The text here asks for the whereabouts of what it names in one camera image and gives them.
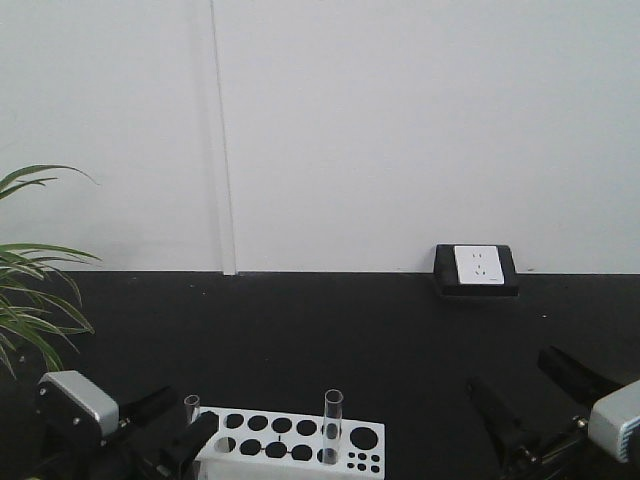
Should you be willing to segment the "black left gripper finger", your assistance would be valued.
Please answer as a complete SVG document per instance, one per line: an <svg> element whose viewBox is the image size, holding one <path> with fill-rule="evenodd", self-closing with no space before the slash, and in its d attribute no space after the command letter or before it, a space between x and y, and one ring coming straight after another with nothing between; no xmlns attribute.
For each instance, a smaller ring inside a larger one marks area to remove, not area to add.
<svg viewBox="0 0 640 480"><path fill-rule="evenodd" d="M162 387L138 400L120 406L120 420L137 428L146 427L169 411L178 400L171 386Z"/></svg>
<svg viewBox="0 0 640 480"><path fill-rule="evenodd" d="M218 431L218 415L201 413L167 446L158 459L158 473L163 479L198 479L200 462L196 459L209 439Z"/></svg>

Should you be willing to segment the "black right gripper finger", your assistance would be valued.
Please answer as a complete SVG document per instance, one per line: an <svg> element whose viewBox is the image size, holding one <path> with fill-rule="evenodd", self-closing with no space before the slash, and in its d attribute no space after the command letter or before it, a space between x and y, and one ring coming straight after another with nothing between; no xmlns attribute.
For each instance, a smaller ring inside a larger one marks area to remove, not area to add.
<svg viewBox="0 0 640 480"><path fill-rule="evenodd" d="M593 412L606 418L625 417L625 398L618 394L623 387L620 382L591 369L556 346L539 351L537 367L580 405L588 418Z"/></svg>
<svg viewBox="0 0 640 480"><path fill-rule="evenodd" d="M469 378L465 389L491 440L500 472L524 473L536 465L540 435L527 430L521 417L481 378Z"/></svg>

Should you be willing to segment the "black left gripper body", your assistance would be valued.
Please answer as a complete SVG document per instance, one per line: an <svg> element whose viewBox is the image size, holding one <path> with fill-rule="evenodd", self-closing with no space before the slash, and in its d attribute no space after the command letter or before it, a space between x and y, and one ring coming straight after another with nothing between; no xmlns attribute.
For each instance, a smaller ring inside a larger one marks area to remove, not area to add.
<svg viewBox="0 0 640 480"><path fill-rule="evenodd" d="M95 448L81 448L48 425L31 479L193 479L195 467L178 471L147 442L149 428L129 424Z"/></svg>

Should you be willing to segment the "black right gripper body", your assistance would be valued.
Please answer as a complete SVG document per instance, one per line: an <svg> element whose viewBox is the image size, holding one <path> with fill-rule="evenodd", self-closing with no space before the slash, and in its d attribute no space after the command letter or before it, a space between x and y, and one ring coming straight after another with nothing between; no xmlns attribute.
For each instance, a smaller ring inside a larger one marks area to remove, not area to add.
<svg viewBox="0 0 640 480"><path fill-rule="evenodd" d="M575 416L545 441L534 432L520 431L504 448L499 478L588 479L597 460L588 425L584 416Z"/></svg>

